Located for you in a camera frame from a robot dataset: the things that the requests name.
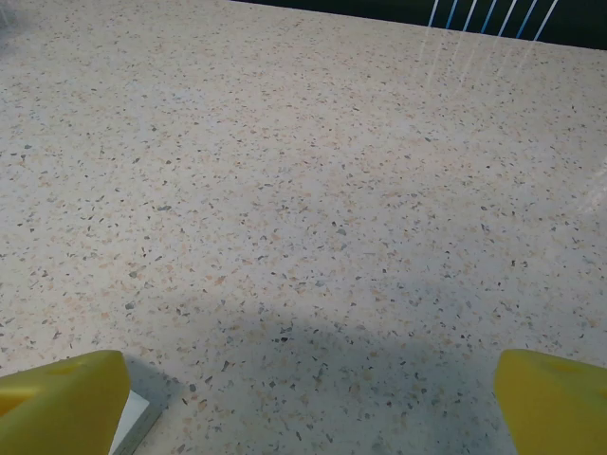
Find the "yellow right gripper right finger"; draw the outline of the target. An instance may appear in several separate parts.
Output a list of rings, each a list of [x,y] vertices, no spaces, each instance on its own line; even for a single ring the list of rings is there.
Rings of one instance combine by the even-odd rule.
[[[518,455],[607,455],[607,369],[506,350],[494,391]]]

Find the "pale green paper box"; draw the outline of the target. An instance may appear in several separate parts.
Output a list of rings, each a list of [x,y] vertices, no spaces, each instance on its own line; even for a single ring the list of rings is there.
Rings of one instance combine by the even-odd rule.
[[[129,391],[108,455],[134,455],[160,416],[160,409]]]

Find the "blue printed back wall panel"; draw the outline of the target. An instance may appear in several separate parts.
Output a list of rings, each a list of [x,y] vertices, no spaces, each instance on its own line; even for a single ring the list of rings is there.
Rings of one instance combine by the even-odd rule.
[[[607,0],[237,0],[607,50]]]

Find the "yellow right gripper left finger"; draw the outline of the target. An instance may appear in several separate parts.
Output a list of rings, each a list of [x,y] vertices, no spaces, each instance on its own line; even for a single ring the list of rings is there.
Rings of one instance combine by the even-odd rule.
[[[112,350],[2,376],[0,455],[109,455],[129,391]]]

